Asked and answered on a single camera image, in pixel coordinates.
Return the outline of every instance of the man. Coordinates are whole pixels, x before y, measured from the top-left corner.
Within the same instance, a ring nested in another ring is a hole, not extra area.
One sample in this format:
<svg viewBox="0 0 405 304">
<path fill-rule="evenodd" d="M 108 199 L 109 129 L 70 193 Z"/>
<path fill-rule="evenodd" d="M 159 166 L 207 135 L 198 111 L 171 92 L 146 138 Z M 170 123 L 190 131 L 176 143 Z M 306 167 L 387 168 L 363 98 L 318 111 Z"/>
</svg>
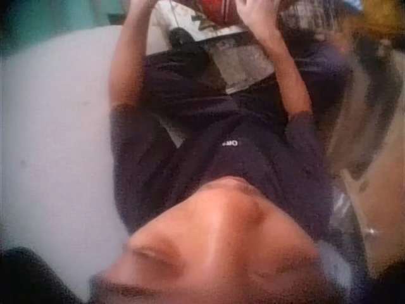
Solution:
<svg viewBox="0 0 405 304">
<path fill-rule="evenodd" d="M 215 91 L 196 80 L 208 57 L 187 39 L 145 59 L 155 3 L 132 0 L 111 66 L 116 205 L 131 237 L 92 299 L 326 303 L 315 242 L 327 238 L 331 183 L 311 98 L 324 107 L 339 70 L 301 60 L 300 73 L 275 1 L 237 0 L 277 81 Z M 178 149 L 155 114 L 189 131 Z"/>
</svg>

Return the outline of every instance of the navy t-shirt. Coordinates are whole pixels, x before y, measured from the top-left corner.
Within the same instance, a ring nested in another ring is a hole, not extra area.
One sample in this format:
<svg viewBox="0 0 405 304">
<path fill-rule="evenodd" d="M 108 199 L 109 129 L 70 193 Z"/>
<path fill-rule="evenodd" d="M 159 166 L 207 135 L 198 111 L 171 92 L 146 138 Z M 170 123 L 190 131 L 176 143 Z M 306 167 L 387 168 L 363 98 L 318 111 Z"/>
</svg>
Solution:
<svg viewBox="0 0 405 304">
<path fill-rule="evenodd" d="M 332 187 L 309 113 L 292 117 L 280 135 L 247 114 L 212 124 L 176 148 L 148 111 L 111 112 L 115 199 L 129 233 L 183 201 L 205 182 L 245 178 L 313 239 L 326 238 Z"/>
</svg>

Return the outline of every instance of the yellow object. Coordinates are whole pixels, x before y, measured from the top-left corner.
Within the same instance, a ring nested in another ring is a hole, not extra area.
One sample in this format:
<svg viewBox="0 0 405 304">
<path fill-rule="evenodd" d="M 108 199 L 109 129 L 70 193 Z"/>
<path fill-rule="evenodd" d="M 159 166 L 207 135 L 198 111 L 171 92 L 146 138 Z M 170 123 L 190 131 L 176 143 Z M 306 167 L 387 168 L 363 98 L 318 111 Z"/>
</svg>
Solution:
<svg viewBox="0 0 405 304">
<path fill-rule="evenodd" d="M 363 0 L 360 27 L 379 38 L 404 33 L 404 10 L 396 0 Z"/>
</svg>

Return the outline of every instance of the leg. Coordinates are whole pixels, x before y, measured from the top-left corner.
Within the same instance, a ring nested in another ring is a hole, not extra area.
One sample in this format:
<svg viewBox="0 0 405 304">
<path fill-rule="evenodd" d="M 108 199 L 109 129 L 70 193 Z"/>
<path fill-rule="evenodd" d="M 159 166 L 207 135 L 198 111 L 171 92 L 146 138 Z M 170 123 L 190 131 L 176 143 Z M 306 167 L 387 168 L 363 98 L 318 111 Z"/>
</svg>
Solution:
<svg viewBox="0 0 405 304">
<path fill-rule="evenodd" d="M 209 63 L 195 43 L 146 58 L 143 99 L 154 113 L 193 132 L 238 112 L 224 92 L 196 80 Z"/>
<path fill-rule="evenodd" d="M 290 33 L 285 40 L 308 88 L 315 117 L 319 118 L 342 96 L 350 67 L 333 46 L 309 37 L 309 33 Z M 233 97 L 267 121 L 280 125 L 287 123 L 275 75 Z"/>
</svg>

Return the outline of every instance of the short sleeve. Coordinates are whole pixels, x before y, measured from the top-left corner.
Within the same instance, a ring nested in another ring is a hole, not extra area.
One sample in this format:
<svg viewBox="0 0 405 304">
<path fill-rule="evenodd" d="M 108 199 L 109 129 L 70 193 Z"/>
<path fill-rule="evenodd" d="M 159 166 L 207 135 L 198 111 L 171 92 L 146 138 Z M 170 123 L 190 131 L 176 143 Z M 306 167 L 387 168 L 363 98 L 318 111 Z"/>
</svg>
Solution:
<svg viewBox="0 0 405 304">
<path fill-rule="evenodd" d="M 153 182 L 176 147 L 153 114 L 121 106 L 111 111 L 111 149 L 116 206 L 128 231 L 133 232 L 163 203 L 154 199 L 159 185 Z"/>
<path fill-rule="evenodd" d="M 299 192 L 294 193 L 294 216 L 312 238 L 327 238 L 333 206 L 332 179 L 312 115 L 302 112 L 292 117 L 285 136 L 292 149 L 297 174 L 301 177 L 295 179 Z"/>
<path fill-rule="evenodd" d="M 316 134 L 312 114 L 301 112 L 293 116 L 285 129 L 285 136 L 303 168 L 324 178 L 328 171 L 325 150 Z"/>
</svg>

